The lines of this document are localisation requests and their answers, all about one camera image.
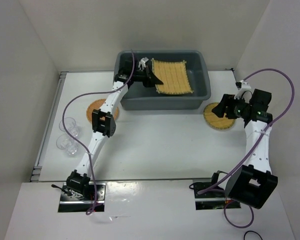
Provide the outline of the yellow round woven coaster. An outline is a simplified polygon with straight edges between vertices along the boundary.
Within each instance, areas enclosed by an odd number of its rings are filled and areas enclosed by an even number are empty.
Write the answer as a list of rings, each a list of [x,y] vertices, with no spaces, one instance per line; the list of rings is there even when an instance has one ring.
[[[235,119],[228,119],[226,118],[226,115],[224,114],[223,117],[216,116],[212,109],[216,107],[219,103],[218,102],[212,102],[209,103],[203,110],[203,117],[205,122],[213,129],[225,131],[230,129],[235,125]]]

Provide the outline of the square bamboo mat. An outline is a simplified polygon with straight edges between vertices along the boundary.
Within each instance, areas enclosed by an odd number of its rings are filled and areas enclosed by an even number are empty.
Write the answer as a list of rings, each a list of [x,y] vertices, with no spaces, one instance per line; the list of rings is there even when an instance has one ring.
[[[152,58],[151,63],[152,72],[163,82],[163,84],[155,85],[159,94],[184,95],[194,92],[187,75],[187,62],[185,60],[167,62]]]

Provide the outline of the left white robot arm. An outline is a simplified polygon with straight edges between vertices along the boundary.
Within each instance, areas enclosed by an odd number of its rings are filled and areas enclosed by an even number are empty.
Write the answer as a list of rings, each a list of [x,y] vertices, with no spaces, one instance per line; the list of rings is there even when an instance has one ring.
[[[144,87],[152,88],[162,85],[152,71],[150,60],[147,57],[141,58],[138,62],[126,61],[127,67],[132,67],[130,74],[125,73],[128,68],[121,68],[114,76],[111,91],[108,97],[98,109],[91,113],[92,138],[85,147],[85,154],[74,171],[66,180],[66,187],[78,200],[84,200],[91,194],[90,181],[94,178],[93,167],[96,159],[105,142],[114,135],[116,123],[114,114],[123,96],[134,82],[141,82]]]

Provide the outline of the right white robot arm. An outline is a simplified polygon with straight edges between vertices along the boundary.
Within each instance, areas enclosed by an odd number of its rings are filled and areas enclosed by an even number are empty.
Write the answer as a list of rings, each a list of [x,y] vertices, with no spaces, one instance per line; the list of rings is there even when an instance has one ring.
[[[249,102],[233,94],[224,94],[212,112],[219,118],[241,118],[246,135],[246,153],[243,164],[231,174],[227,183],[216,179],[209,184],[210,193],[225,195],[252,208],[260,209],[278,185],[269,163],[269,138],[273,120],[268,113],[272,94],[255,89]]]

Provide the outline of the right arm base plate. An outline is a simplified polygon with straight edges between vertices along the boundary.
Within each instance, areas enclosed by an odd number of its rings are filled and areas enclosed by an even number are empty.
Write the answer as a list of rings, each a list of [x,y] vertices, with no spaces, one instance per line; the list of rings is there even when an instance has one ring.
[[[217,187],[217,191],[208,191],[199,194],[199,191],[208,188],[212,185],[212,180],[209,178],[195,179],[189,185],[189,189],[193,191],[195,209],[198,210],[222,210],[231,200],[227,199],[224,190]]]

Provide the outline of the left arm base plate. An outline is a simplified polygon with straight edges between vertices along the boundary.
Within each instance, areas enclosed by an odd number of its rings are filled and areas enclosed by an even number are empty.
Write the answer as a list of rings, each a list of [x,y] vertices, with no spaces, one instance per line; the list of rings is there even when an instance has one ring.
[[[97,189],[97,205],[94,212],[103,212],[105,210],[106,198],[106,183],[98,182]],[[88,194],[82,196],[68,190],[66,183],[62,184],[62,191],[60,194],[58,212],[59,213],[85,213],[93,206],[95,201],[95,189],[92,182],[89,183]]]

